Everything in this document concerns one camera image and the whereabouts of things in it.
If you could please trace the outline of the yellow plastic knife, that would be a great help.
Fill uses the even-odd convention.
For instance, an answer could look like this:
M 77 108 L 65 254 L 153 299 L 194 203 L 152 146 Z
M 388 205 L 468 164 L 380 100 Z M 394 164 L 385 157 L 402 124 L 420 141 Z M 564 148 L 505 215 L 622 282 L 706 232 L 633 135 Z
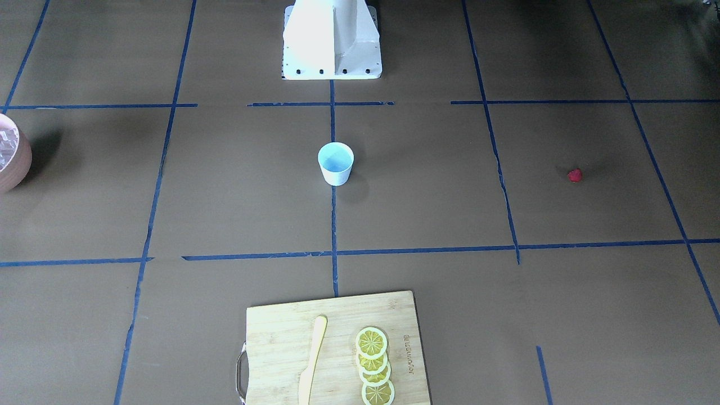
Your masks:
M 327 327 L 327 317 L 324 315 L 317 316 L 314 319 L 313 333 L 309 346 L 309 356 L 306 368 L 299 374 L 298 385 L 298 403 L 309 404 L 311 397 L 314 374 L 316 373 L 317 359 L 319 357 L 322 341 L 324 339 Z

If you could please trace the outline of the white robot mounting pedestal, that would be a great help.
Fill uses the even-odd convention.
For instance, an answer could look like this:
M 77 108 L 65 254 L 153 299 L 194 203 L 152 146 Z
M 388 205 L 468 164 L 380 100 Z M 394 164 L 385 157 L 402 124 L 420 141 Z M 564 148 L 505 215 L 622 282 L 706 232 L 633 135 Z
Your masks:
M 365 1 L 296 1 L 285 8 L 284 80 L 371 80 L 383 74 L 376 7 Z

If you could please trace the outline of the bamboo cutting board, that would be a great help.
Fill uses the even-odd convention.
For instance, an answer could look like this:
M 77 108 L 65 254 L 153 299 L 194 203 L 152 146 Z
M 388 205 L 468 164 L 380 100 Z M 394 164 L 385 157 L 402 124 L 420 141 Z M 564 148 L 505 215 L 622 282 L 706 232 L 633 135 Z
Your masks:
M 242 404 L 299 404 L 299 374 L 320 315 L 327 317 L 327 327 L 309 404 L 363 404 L 355 338 L 367 326 L 388 338 L 393 404 L 431 402 L 416 300 L 406 290 L 250 307 L 236 371 Z

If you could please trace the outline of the light blue paper cup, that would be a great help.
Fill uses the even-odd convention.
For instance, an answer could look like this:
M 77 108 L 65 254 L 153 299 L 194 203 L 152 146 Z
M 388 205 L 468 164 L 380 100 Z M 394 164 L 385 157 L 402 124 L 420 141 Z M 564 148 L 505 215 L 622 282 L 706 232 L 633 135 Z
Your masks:
M 354 163 L 353 150 L 342 142 L 331 142 L 317 153 L 317 162 L 327 184 L 337 187 L 349 179 Z

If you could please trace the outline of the lemon slice top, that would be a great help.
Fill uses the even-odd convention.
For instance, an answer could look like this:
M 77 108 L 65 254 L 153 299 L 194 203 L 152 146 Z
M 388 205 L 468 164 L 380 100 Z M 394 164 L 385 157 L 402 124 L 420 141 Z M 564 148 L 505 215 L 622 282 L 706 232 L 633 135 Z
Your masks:
M 357 354 L 365 359 L 378 359 L 388 350 L 388 338 L 378 327 L 367 326 L 355 336 Z

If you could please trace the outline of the red strawberry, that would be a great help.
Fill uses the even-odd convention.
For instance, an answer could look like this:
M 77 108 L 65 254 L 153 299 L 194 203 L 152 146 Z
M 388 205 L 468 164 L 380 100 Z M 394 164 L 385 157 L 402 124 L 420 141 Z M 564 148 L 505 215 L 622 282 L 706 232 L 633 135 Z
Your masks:
M 570 170 L 566 176 L 571 183 L 579 183 L 584 178 L 583 171 L 579 168 Z

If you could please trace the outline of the pink bowl of ice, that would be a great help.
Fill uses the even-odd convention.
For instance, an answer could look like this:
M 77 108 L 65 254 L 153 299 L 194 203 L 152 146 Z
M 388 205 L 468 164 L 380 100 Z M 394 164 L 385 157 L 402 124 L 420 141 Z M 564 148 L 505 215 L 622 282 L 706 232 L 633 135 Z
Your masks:
M 18 128 L 15 121 L 5 114 L 1 115 L 2 172 L 1 193 L 19 185 L 33 161 L 33 152 L 28 137 Z

